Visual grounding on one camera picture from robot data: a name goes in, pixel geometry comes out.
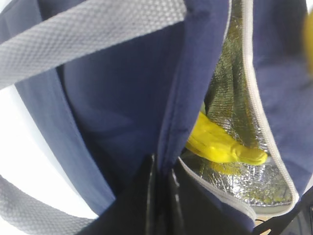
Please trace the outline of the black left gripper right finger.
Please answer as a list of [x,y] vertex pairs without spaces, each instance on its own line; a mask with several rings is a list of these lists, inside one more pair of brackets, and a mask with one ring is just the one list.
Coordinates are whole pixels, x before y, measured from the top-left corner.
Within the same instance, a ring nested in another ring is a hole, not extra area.
[[196,183],[175,166],[169,174],[171,229],[174,235],[250,235],[252,220]]

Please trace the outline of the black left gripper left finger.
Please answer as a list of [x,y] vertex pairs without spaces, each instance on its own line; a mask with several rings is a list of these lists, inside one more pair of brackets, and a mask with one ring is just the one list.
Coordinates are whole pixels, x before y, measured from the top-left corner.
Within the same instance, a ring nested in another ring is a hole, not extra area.
[[154,235],[156,233],[156,156],[147,156],[132,183],[84,235]]

